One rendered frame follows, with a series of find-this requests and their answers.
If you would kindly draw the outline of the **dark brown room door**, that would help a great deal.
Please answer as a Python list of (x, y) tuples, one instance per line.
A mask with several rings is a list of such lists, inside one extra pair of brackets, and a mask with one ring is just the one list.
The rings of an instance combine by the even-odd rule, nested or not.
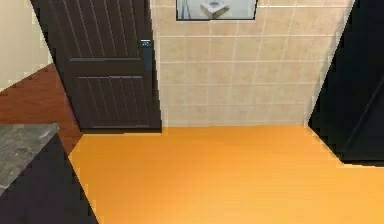
[[(162, 129), (150, 0), (30, 0), (79, 129)], [(144, 70), (141, 40), (153, 41)]]

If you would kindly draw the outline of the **black cabinet with grey worktop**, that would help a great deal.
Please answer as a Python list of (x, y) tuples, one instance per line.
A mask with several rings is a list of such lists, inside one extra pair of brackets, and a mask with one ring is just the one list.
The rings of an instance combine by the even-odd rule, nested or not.
[(0, 124), (0, 224), (99, 224), (52, 124)]

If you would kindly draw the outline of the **framed wall picture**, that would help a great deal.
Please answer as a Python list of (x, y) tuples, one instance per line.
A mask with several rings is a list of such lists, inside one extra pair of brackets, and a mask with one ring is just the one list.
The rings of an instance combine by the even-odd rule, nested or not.
[(258, 0), (176, 0), (176, 20), (254, 20), (257, 5)]

